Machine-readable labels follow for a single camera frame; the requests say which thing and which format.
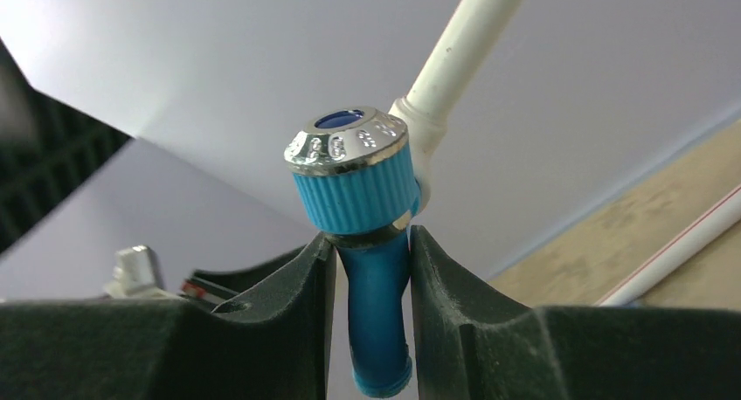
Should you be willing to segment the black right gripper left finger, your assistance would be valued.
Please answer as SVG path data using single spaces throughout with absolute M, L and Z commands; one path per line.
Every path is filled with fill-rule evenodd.
M 4 399 L 323 399 L 336 276 L 315 237 L 207 311 L 183 299 L 1 306 Z

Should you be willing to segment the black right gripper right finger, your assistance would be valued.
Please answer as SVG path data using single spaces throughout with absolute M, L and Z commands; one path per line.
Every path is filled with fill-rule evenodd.
M 413 226 L 422 399 L 737 399 L 740 315 L 661 307 L 527 307 Z

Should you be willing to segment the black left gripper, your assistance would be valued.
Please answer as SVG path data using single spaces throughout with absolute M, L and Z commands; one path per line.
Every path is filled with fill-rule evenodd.
M 306 278 L 291 263 L 305 248 L 243 269 L 196 270 L 184 281 L 180 308 L 189 314 L 289 314 L 301 301 Z

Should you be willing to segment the blue faucet chrome knob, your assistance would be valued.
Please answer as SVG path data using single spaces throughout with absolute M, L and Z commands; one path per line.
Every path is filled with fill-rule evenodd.
M 420 188 L 408 128 L 373 107 L 343 108 L 310 121 L 283 157 L 310 222 L 343 263 L 356 386 L 393 397 L 412 374 L 401 300 Z

